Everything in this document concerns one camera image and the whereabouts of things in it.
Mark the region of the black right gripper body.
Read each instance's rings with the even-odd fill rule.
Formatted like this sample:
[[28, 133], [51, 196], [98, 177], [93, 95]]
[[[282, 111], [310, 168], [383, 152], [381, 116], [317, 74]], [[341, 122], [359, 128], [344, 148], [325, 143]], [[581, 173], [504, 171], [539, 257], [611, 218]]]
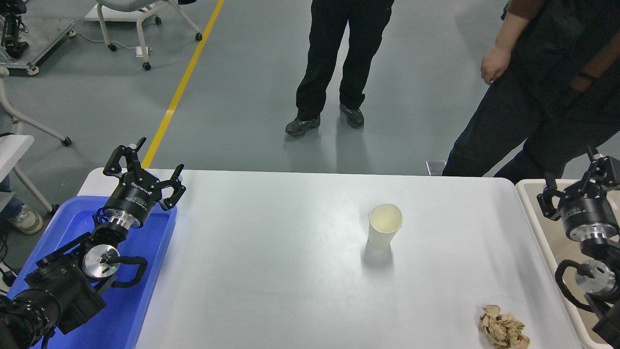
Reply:
[[576, 182], [564, 189], [564, 196], [560, 199], [560, 216], [566, 233], [591, 224], [606, 225], [612, 233], [619, 232], [607, 192], [593, 182]]

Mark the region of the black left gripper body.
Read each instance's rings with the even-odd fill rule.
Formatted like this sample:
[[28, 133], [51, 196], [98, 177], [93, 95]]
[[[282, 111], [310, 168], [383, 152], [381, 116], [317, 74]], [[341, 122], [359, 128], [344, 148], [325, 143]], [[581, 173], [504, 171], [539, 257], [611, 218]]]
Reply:
[[108, 200], [108, 208], [124, 211], [138, 220], [146, 220], [155, 203], [161, 199], [161, 192], [153, 190], [159, 179], [142, 171], [141, 176], [136, 172], [126, 172], [119, 178], [119, 184]]

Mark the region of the person's hand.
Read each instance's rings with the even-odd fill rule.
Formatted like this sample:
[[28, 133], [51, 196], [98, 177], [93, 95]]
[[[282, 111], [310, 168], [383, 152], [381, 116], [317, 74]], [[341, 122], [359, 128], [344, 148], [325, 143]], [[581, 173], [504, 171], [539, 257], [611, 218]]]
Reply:
[[487, 85], [491, 85], [494, 81], [507, 70], [512, 55], [512, 49], [509, 47], [498, 46], [494, 44], [489, 48], [483, 56], [480, 77]]

